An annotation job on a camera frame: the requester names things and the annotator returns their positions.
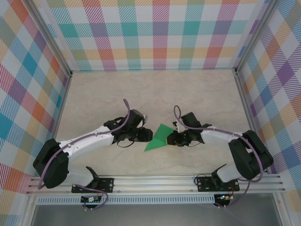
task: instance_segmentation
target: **white arm segment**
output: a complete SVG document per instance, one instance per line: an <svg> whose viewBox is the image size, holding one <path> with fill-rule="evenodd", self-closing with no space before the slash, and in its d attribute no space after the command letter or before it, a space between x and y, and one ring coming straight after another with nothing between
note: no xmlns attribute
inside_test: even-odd
<svg viewBox="0 0 301 226"><path fill-rule="evenodd" d="M234 162L230 164L226 164L225 166L221 167L217 171L217 175L224 183L242 177L238 172Z"/></svg>
<svg viewBox="0 0 301 226"><path fill-rule="evenodd" d="M215 126L209 126L208 128L215 129ZM231 140L238 138L238 137L235 137L230 134L225 134L225 133L221 133L221 132L217 132L217 131L208 131L208 130L202 131L201 137L205 144L218 145L218 146L228 149L228 150L229 150L228 143Z"/></svg>
<svg viewBox="0 0 301 226"><path fill-rule="evenodd" d="M87 134L96 134L105 131L109 131L109 128L105 126L101 126L98 129ZM73 140L78 139L80 137L71 140L61 141L60 147L63 147L69 144L70 142L72 142ZM113 143L113 140L114 140L114 136L111 133L98 135L98 136L91 136L79 142L76 142L74 145L70 145L69 147L64 149L63 152L69 153L68 158L70 163L75 159L81 157L82 155L87 154L88 152L91 152L99 147L111 145ZM79 184L82 186L87 186L93 180L92 174L87 169L77 170L68 167L68 171L69 173L67 175L67 178L63 182L63 184L65 185Z"/></svg>
<svg viewBox="0 0 301 226"><path fill-rule="evenodd" d="M204 130L201 133L202 139L205 144L213 144L218 145L222 148L229 149L229 142L233 139L238 139L238 137L235 137L230 134L220 133L217 131L207 131ZM241 178L242 176L236 169L235 163L232 162L230 164L227 164L220 168L217 171L217 175L221 179L222 182L226 183L231 180Z"/></svg>
<svg viewBox="0 0 301 226"><path fill-rule="evenodd" d="M82 185L87 186L93 180L92 174L88 171L88 169L84 168L83 170L72 169L72 167L68 168L67 178L62 182L62 185Z"/></svg>
<svg viewBox="0 0 301 226"><path fill-rule="evenodd" d="M105 127L105 126L101 126L98 129L96 129L90 133L87 133L87 134L91 134L91 133L96 134L96 133L105 132L105 131L109 131L109 128ZM74 138L71 140L61 141L60 147L63 147L66 144L69 144L73 140L78 139L80 137L77 137L77 138ZM114 136L111 133L104 134L104 135L98 135L98 136L91 136L91 137L87 137L79 142L76 142L76 144L67 147L63 151L65 153L69 153L69 155L68 155L69 162L72 162L75 159L81 157L82 155L87 154L88 152L93 151L99 147L111 145L113 143L113 140L114 140Z"/></svg>

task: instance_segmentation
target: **metal rail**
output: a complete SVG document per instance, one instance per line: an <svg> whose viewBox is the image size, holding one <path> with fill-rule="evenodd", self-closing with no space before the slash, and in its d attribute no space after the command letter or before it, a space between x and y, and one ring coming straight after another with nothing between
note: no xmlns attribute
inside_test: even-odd
<svg viewBox="0 0 301 226"><path fill-rule="evenodd" d="M224 192L198 192L194 184L196 175L137 175L137 176L101 176L114 178L114 189L110 196L116 195L166 195L166 194L222 194ZM38 190L40 178L32 178L27 194L29 195L79 195L71 193L71 185L60 185L53 189ZM246 190L247 182L240 182L240 191ZM285 187L278 174L264 174L259 183L251 183L248 193L282 193Z"/></svg>

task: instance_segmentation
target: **plaid backdrop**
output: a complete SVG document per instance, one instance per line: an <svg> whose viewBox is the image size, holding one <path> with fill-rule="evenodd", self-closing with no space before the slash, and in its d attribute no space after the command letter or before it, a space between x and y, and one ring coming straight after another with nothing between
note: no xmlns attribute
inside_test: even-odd
<svg viewBox="0 0 301 226"><path fill-rule="evenodd" d="M245 31L253 9L263 2L35 0L76 70L232 68L243 34L253 33L252 26Z"/></svg>
<svg viewBox="0 0 301 226"><path fill-rule="evenodd" d="M256 29L257 29L257 27L258 27L258 25L259 25L259 22L260 22L261 19L262 19L262 16L264 15L266 9L268 8L268 5L269 5L270 1L271 1L271 0L265 0L265 1L264 1L264 4L262 5L260 12L259 12L259 14L257 15L256 20L255 20L255 22L254 22L254 24L253 24L251 30L250 30L249 33L248 33L248 36L247 36L247 38L246 38L246 40L245 40L245 42L244 42L244 45L242 46L242 48L241 48L241 50L240 50L240 52L239 52L239 55L238 55L238 57L237 57L237 59L236 59L234 65L233 65L233 67L237 67L237 65L238 65L238 63L239 63L239 61L240 61L240 59L241 59L243 53L245 52L246 47L249 45L249 43L250 43L250 41L251 41L251 38L253 37L254 32L256 31Z"/></svg>
<svg viewBox="0 0 301 226"><path fill-rule="evenodd" d="M0 0L0 226L13 226L67 76L21 0Z"/></svg>
<svg viewBox="0 0 301 226"><path fill-rule="evenodd" d="M301 220L301 0L281 1L240 77Z"/></svg>

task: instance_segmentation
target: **enclosure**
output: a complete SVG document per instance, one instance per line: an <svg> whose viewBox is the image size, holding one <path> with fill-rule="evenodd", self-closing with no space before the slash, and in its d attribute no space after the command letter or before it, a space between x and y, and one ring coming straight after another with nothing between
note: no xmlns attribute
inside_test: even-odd
<svg viewBox="0 0 301 226"><path fill-rule="evenodd" d="M300 224L299 0L0 4L0 225ZM197 142L148 151L145 142L114 144L70 163L115 179L99 210L85 212L71 185L37 189L32 164L45 141L126 116L124 98L148 116L144 127L154 134L161 124L175 129L174 105L202 125L254 130L274 164L226 210L209 205L217 193L199 193L193 180L233 157ZM235 200L248 190L239 184Z"/></svg>

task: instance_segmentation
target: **metal bar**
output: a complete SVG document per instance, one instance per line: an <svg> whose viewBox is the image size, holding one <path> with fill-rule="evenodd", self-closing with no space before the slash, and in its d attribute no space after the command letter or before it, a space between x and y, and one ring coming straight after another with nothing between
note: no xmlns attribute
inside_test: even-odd
<svg viewBox="0 0 301 226"><path fill-rule="evenodd" d="M45 41L51 48L53 54L57 58L58 62L60 63L62 69L64 70L65 74L71 77L71 69L68 66L65 57L63 56L61 50L57 46L51 32L48 29L47 24L44 22L39 10L35 6L35 4L31 0L22 0L23 4L27 8L29 14L32 16L34 22L37 24L39 31L43 35Z"/></svg>
<svg viewBox="0 0 301 226"><path fill-rule="evenodd" d="M288 213L288 209L285 205L286 203L284 198L285 195L286 194L280 194L280 193L273 194L282 224L285 226L293 226Z"/></svg>
<svg viewBox="0 0 301 226"><path fill-rule="evenodd" d="M237 66L237 71L238 73L241 71L241 69L243 68L243 66L247 63L250 55L252 54L258 40L261 38L265 28L267 27L269 20L271 19L271 17L273 16L275 10L277 9L279 3L281 2L281 0L271 0L266 12L264 13L264 15L262 16L262 19L260 20L258 27L256 29L256 31L254 32L249 45L246 47L240 62L238 63Z"/></svg>
<svg viewBox="0 0 301 226"><path fill-rule="evenodd" d="M26 211L19 222L19 226L30 226L32 224L32 219L34 215L34 211L36 209L36 204L37 204L37 196L31 196L27 197L27 207Z"/></svg>
<svg viewBox="0 0 301 226"><path fill-rule="evenodd" d="M108 176L113 177L114 190L109 195L149 195L149 194L222 194L223 192L199 193L193 180L196 175L139 175L139 176ZM38 190L40 178L33 178L27 193L31 195L78 195L71 193L71 185L60 185L53 189ZM243 193L247 182L240 182L240 191ZM284 192L282 180L277 174L264 174L259 183L252 183L249 193Z"/></svg>
<svg viewBox="0 0 301 226"><path fill-rule="evenodd" d="M58 132L58 128L60 126L60 122L61 122L63 111L64 111L64 108L65 108L65 104L66 104L67 96L68 96L68 93L69 93L69 88L70 88L70 85L71 85L71 81L72 81L72 75L71 75L71 77L68 78L67 86L66 86L66 91L65 91L65 94L64 94L64 97L63 97L63 101L62 101L62 106L60 108L60 112L59 112L57 120L55 122L55 127L54 127L53 135L52 135L52 137L54 139L56 138L56 135L57 135L57 132Z"/></svg>
<svg viewBox="0 0 301 226"><path fill-rule="evenodd" d="M246 99L246 93L245 93L245 90L243 89L243 85L241 83L240 77L237 75L237 72L235 71L235 69L232 69L232 72L233 72L234 80L235 80L235 83L236 83L236 86L237 86L237 89L238 89L238 93L239 93L241 102L243 104L243 108L244 108L244 111L245 111L245 114L246 114L246 118L247 118L247 121L249 123L249 127L250 127L251 130L257 131L257 128L255 127L254 118L252 116L252 111L251 111L251 108L250 108L250 106L248 104L248 101Z"/></svg>
<svg viewBox="0 0 301 226"><path fill-rule="evenodd" d="M37 205L82 205L81 196L54 195L39 196ZM187 194L187 195L110 195L106 205L129 204L208 204L214 203L213 194Z"/></svg>

